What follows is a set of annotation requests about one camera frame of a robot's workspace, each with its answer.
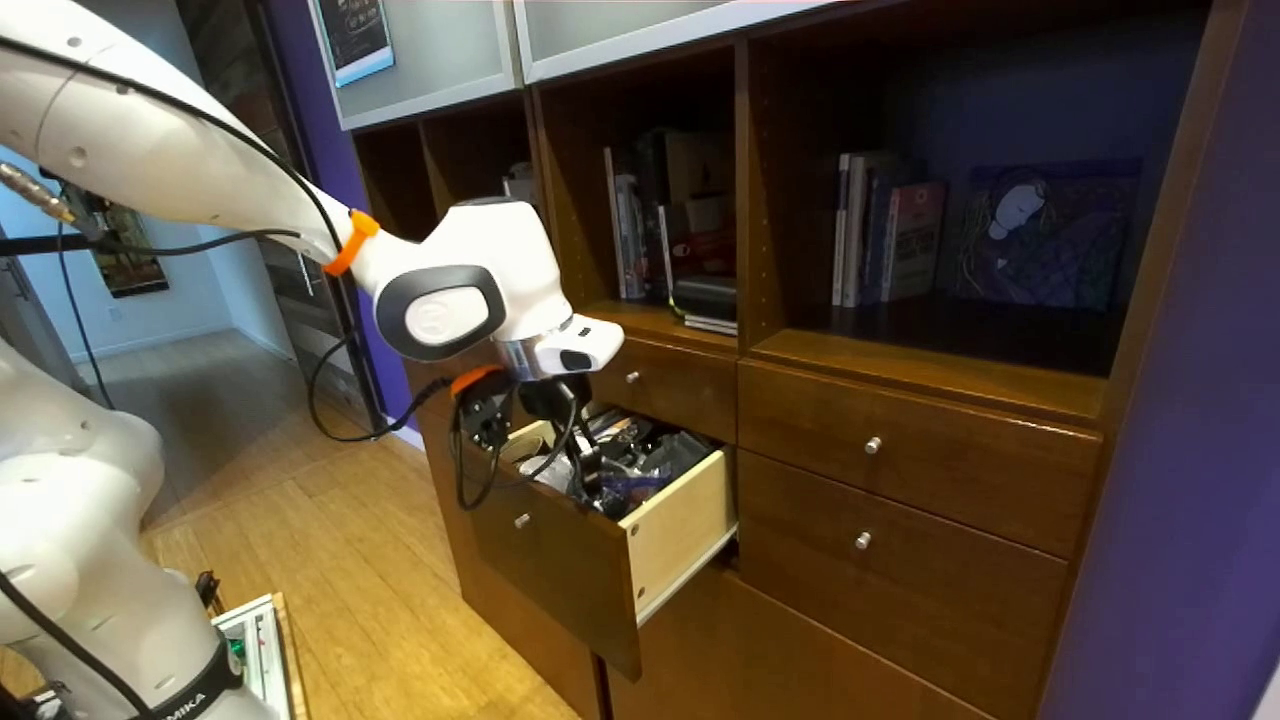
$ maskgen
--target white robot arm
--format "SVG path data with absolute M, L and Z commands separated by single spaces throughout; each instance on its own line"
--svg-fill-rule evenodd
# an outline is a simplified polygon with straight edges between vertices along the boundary
M 449 208 L 419 242 L 390 237 L 72 0 L 0 0 L 0 144 L 124 208 L 272 230 L 354 270 L 378 298 L 386 338 L 414 360 L 493 338 L 517 378 L 542 382 L 603 366 L 626 338 L 616 323 L 567 307 L 527 203 L 477 199 Z M 0 593 L 0 648 L 63 680 L 77 715 L 267 715 L 219 684 L 219 639 L 198 593 L 142 554 L 135 527 L 158 489 L 158 429 L 53 382 L 0 338 L 0 588 L 107 671 L 91 671 L 14 593 Z

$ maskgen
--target open drawer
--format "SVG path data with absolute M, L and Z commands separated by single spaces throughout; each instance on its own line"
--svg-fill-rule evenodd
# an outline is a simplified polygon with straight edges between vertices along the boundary
M 485 563 L 581 634 L 609 666 L 642 674 L 642 623 L 735 532 L 725 449 L 663 482 L 626 520 L 517 475 L 554 441 L 550 424 L 514 431 L 500 475 L 473 510 Z

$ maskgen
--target wooden shelf unit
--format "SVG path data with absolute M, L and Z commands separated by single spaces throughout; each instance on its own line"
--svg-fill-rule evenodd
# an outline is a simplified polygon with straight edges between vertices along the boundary
M 718 436 L 739 493 L 735 552 L 642 628 L 645 674 L 602 671 L 477 554 L 436 405 L 419 420 L 473 608 L 585 715 L 808 703 L 1037 715 L 1117 407 L 1177 252 L 1185 177 L 1202 172 L 1230 80 L 1224 14 L 1230 2 L 1145 0 L 838 2 L 360 128 L 363 180 L 393 229 L 497 197 L 500 172 L 532 160 L 571 303 L 627 328 L 596 395 Z M 603 144 L 657 123 L 732 131 L 739 335 L 616 298 Z M 877 144 L 924 157 L 958 189 L 973 162 L 1141 157 L 1112 307 L 1028 313 L 935 292 L 831 323 L 838 152 Z M 774 703 L 745 703 L 782 671 L 774 630 L 735 634 L 735 623 L 784 628 L 798 651 Z

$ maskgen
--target wooden floor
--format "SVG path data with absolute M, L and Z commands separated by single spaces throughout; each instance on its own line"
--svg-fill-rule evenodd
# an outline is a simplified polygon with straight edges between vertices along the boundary
M 560 720 L 567 703 L 456 595 L 419 449 L 332 444 L 287 360 L 236 335 L 103 362 L 166 429 L 152 554 L 223 603 L 286 593 L 314 720 Z

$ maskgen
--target drawer handle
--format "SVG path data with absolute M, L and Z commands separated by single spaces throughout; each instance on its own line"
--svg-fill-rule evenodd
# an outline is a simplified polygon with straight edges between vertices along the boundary
M 877 532 L 855 532 L 852 548 L 870 552 L 877 544 Z
M 870 436 L 866 455 L 881 455 L 881 452 L 884 452 L 884 436 Z

